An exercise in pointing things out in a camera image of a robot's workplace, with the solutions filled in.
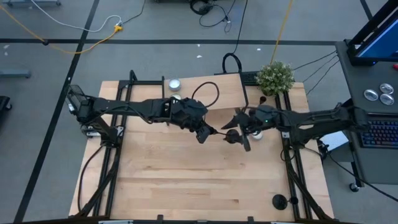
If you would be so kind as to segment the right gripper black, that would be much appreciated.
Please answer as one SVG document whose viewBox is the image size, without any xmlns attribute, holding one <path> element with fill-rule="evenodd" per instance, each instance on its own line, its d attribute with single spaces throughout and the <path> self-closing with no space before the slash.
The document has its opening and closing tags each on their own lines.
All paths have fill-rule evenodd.
<svg viewBox="0 0 398 224">
<path fill-rule="evenodd" d="M 222 129 L 239 127 L 241 130 L 241 144 L 243 144 L 246 152 L 251 150 L 248 135 L 276 128 L 280 123 L 278 111 L 267 105 L 251 108 L 248 113 L 239 108 L 236 108 L 235 112 L 236 115 Z"/>
</svg>

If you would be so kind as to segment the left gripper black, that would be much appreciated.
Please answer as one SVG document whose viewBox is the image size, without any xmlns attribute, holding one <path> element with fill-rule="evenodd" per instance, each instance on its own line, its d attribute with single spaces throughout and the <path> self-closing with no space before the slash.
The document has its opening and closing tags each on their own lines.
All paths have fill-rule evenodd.
<svg viewBox="0 0 398 224">
<path fill-rule="evenodd" d="M 208 110 L 204 106 L 190 107 L 192 113 L 188 122 L 188 129 L 191 133 L 196 133 L 196 139 L 200 144 L 203 144 L 208 136 L 218 134 L 218 131 L 206 123 L 205 115 Z"/>
</svg>

